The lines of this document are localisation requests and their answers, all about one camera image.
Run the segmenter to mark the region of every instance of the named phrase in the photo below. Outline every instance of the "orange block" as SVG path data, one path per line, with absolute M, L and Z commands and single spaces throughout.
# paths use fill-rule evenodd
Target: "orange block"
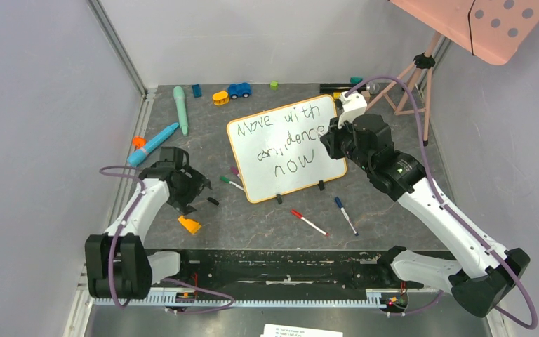
M 178 222 L 191 234 L 197 233 L 197 231 L 201 228 L 201 225 L 197 221 L 187 219 L 184 216 L 179 216 Z

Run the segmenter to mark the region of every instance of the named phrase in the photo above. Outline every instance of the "blue crayon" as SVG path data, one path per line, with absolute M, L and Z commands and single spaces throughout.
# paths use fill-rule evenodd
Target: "blue crayon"
M 167 140 L 168 137 L 172 136 L 177 128 L 178 123 L 172 123 L 171 125 L 167 126 L 155 137 L 150 139 L 149 142 L 145 143 L 142 148 L 137 149 L 134 153 L 132 153 L 131 156 L 127 158 L 127 163 L 129 163 L 129 165 L 131 166 L 137 166 L 143 163 L 147 155 L 149 155 L 150 152 L 154 151 L 158 146 L 164 143 L 164 141 Z

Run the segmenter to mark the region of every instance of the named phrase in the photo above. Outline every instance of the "blue block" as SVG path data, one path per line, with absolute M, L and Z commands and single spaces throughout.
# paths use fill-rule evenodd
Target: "blue block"
M 191 88 L 193 88 L 193 97 L 201 97 L 201 87 L 199 86 L 199 84 L 193 84 Z

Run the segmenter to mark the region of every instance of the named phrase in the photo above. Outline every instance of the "yellow toy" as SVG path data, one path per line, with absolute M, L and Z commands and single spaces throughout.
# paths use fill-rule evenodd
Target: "yellow toy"
M 195 233 L 197 233 L 197 231 L 199 230 L 199 228 L 201 228 L 201 225 L 195 221 L 195 220 L 191 220 L 191 219 L 187 219 L 185 218 L 184 216 L 179 216 L 178 217 L 178 222 L 186 229 L 189 231 L 189 233 L 195 235 Z
M 226 92 L 226 91 L 221 91 L 219 93 L 214 93 L 213 96 L 212 96 L 212 99 L 213 99 L 215 105 L 224 105 L 224 104 L 228 103 L 228 101 L 230 100 L 230 98 L 228 98 L 228 92 Z

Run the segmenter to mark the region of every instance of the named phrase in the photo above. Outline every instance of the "white label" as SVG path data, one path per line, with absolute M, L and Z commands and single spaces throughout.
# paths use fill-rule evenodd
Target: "white label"
M 266 324 L 262 337 L 343 337 L 337 331 L 299 328 L 296 326 Z

